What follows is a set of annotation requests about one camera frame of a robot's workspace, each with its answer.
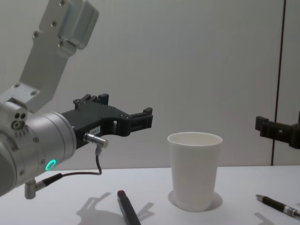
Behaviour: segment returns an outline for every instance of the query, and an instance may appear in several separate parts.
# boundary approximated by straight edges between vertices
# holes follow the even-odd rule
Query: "black pen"
[[[280,212],[283,212],[284,214],[294,217],[295,219],[300,220],[300,211],[298,211],[290,206],[287,206],[281,202],[277,202],[269,197],[263,196],[263,195],[256,195],[256,198],[260,202],[262,202]]]
[[[141,225],[125,191],[118,191],[118,202],[127,225]]]

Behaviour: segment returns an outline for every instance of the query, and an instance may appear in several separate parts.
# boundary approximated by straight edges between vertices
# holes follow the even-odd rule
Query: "metal connector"
[[[101,152],[102,152],[102,147],[100,145],[97,145],[95,150],[95,155],[100,156]]]
[[[36,196],[36,180],[32,179],[25,183],[25,198],[34,199]]]
[[[85,142],[100,145],[102,148],[106,148],[108,146],[108,140],[105,140],[101,137],[97,137],[95,135],[91,135],[89,133],[85,133],[85,135],[83,136],[83,140]]]

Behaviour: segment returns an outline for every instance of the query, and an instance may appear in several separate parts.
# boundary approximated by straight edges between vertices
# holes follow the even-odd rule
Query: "paper cup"
[[[222,138],[184,132],[168,136],[174,200],[185,211],[201,212],[213,200]]]

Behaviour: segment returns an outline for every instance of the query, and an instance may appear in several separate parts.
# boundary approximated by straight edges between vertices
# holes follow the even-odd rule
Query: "white table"
[[[44,173],[37,180],[56,173]],[[223,203],[214,210],[189,213],[168,199],[171,169],[104,170],[101,176],[65,177],[37,192],[34,200],[24,199],[23,186],[16,188],[0,198],[0,224],[125,225],[116,197],[123,189],[136,212],[150,207],[140,214],[143,225],[299,225],[255,199],[262,194],[299,209],[299,177],[300,166],[220,167],[215,191]]]

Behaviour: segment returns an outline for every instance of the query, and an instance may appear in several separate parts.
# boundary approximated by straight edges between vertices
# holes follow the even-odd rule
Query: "cable connector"
[[[102,148],[106,148],[108,146],[108,140],[105,140],[101,137],[97,137],[95,135],[91,135],[89,133],[84,134],[83,140],[85,142],[101,145]]]
[[[102,146],[97,145],[96,150],[95,150],[95,155],[100,156],[101,152],[102,152]]]

